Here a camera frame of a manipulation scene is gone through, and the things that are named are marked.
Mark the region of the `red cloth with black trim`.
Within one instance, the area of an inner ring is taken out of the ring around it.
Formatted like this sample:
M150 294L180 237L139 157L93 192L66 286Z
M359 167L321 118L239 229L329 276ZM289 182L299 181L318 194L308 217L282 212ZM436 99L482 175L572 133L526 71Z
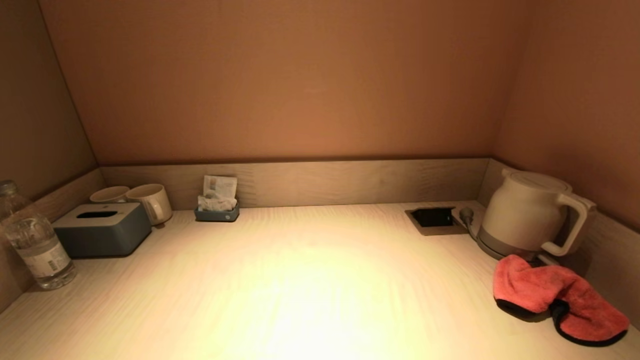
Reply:
M624 313L573 270L533 267L514 254L499 260L494 269L493 298L503 312L519 319L548 313L557 333L580 346L612 346L630 326Z

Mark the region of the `flat white tea sachet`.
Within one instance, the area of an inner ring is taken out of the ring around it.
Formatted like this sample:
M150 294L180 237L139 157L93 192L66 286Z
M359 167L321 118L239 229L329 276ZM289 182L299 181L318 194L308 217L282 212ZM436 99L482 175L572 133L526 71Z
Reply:
M206 198L235 199L237 188L237 177L222 177L216 175L203 176L202 194Z

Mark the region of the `crumpled white sachet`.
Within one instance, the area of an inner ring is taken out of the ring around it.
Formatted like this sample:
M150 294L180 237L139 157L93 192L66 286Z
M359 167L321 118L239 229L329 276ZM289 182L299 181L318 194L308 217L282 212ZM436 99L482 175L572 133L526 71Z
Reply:
M198 196L198 210L201 212L230 212L236 208L238 200L231 197Z

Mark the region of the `small grey sachet tray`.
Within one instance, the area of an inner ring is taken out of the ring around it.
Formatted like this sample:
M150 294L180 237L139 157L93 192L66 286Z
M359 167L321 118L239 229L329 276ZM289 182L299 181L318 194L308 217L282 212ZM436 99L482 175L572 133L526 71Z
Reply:
M240 215L240 205L232 210L194 210L195 220L199 223L234 223Z

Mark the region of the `recessed black socket box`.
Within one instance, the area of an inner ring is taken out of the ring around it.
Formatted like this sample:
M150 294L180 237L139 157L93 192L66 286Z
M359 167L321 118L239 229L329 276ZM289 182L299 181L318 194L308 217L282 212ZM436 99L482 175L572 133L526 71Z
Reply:
M405 210L405 214L425 237L468 234L466 226L455 217L454 209L453 206L423 207Z

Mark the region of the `white ceramic mug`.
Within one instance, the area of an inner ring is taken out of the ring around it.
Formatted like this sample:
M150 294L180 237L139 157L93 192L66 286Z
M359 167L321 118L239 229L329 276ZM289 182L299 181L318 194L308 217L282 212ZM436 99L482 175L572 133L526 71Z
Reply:
M145 184L125 193L128 202L140 203L152 226L164 224L173 217L169 196L162 184Z
M110 186L96 191L89 196L89 200L94 204L114 204L126 203L128 186Z

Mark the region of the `grey kettle base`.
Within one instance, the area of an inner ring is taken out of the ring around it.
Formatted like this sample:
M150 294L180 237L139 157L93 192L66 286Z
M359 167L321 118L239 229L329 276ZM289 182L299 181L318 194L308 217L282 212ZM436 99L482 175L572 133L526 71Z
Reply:
M477 244L487 255L497 260L502 260L510 255L515 255L525 260L533 267L541 267L546 265L560 265L557 259L544 251L528 251L511 247L495 240L488 234L479 234L477 236Z

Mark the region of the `white electric kettle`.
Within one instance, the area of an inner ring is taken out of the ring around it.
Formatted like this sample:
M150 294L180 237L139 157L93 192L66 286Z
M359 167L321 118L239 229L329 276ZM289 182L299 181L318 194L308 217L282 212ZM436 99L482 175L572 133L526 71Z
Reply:
M512 248L566 256L579 248L597 205L572 187L545 174L505 168L480 224L487 234Z

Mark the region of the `grey tissue box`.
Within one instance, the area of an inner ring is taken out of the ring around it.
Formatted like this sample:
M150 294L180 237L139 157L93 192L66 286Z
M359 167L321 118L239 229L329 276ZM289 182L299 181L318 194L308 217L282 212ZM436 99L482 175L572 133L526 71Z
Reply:
M71 259L129 256L153 226L140 203L85 203L52 224Z

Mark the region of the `clear plastic water bottle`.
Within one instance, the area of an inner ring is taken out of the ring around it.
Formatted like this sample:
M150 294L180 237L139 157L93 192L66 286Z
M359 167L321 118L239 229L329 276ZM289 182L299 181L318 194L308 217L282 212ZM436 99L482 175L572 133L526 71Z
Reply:
M77 276L77 269L58 239L52 223L13 180L0 180L0 235L25 263L44 290L60 289Z

